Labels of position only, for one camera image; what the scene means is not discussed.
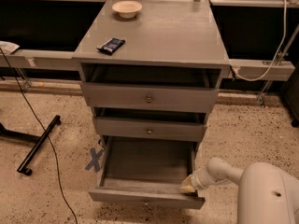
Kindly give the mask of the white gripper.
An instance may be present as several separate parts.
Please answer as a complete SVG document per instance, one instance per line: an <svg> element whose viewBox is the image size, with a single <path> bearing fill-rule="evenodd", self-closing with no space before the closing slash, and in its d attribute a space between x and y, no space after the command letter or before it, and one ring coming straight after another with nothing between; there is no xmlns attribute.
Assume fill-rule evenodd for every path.
<svg viewBox="0 0 299 224"><path fill-rule="evenodd" d="M188 175L180 185L180 188L189 193L195 193L197 190L207 189L215 183L215 178L208 172L207 168L195 170L192 175Z"/></svg>

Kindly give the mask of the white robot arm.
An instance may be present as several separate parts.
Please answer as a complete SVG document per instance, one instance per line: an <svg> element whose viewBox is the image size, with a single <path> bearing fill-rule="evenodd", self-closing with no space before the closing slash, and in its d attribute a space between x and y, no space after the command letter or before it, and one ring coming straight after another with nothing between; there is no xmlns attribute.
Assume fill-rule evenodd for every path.
<svg viewBox="0 0 299 224"><path fill-rule="evenodd" d="M181 188L192 193L227 182L238 186L237 224L299 224L299 180L266 162L242 170L214 157L188 175Z"/></svg>

